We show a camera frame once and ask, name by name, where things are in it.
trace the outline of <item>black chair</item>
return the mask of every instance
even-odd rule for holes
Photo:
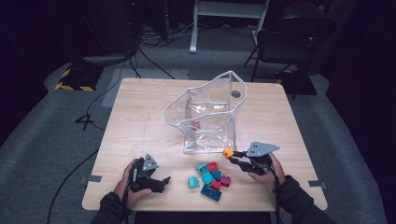
[[[246,66],[250,59],[256,59],[250,81],[253,82],[256,77],[259,61],[287,64],[283,71],[290,65],[296,65],[298,70],[293,72],[296,83],[292,97],[295,99],[304,81],[310,76],[307,70],[319,44],[336,26],[336,22],[329,19],[325,12],[308,2],[285,7],[280,18],[257,34],[257,46],[244,64]],[[284,74],[279,72],[276,78],[282,79]]]

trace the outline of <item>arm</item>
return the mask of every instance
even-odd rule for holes
[[[314,199],[311,198],[301,187],[300,184],[290,175],[285,175],[280,162],[274,154],[270,153],[273,161],[276,175],[279,178],[279,204],[286,212],[292,216],[292,223],[301,224],[318,224],[318,223],[335,223],[326,213],[314,205]],[[275,178],[273,174],[249,175],[271,189],[275,189]]]
[[[121,223],[124,214],[122,207],[122,197],[128,183],[129,174],[132,170],[134,160],[125,168],[122,180],[114,188],[113,192],[108,193],[100,202],[100,209],[93,218],[91,224],[98,223]],[[134,203],[151,193],[151,189],[142,189],[138,192],[128,190],[128,208],[132,209]]]

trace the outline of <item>black sleeve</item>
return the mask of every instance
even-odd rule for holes
[[[335,223],[325,212],[320,210],[300,184],[290,175],[286,182],[279,187],[279,204],[292,216],[292,223]]]
[[[110,192],[100,201],[100,209],[91,224],[121,223],[122,219],[123,210],[120,198],[116,193]]]

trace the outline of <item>clear plastic bag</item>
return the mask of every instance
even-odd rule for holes
[[[245,82],[228,71],[204,86],[187,88],[163,111],[163,121],[185,135],[185,153],[236,150],[235,111],[247,97]]]

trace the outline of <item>hand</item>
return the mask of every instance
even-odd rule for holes
[[[286,181],[285,173],[283,172],[283,168],[280,165],[280,162],[274,156],[274,154],[269,153],[269,155],[270,155],[271,160],[274,165],[275,174],[279,178],[279,186],[280,186],[283,183],[285,183],[285,181]],[[251,176],[257,182],[260,182],[260,183],[270,187],[271,189],[275,189],[275,178],[274,178],[273,173],[269,173],[269,174],[265,174],[265,175],[257,175],[252,172],[249,172],[248,175]]]
[[[114,193],[116,193],[120,200],[122,201],[123,193],[125,191],[125,187],[127,185],[128,179],[129,179],[129,174],[132,171],[132,165],[134,164],[133,160],[129,165],[125,168],[124,173],[122,175],[122,180],[117,184],[117,186],[114,188]],[[139,190],[138,192],[133,192],[131,189],[128,191],[128,208],[132,208],[134,203],[147,195],[151,193],[151,189],[142,189]]]

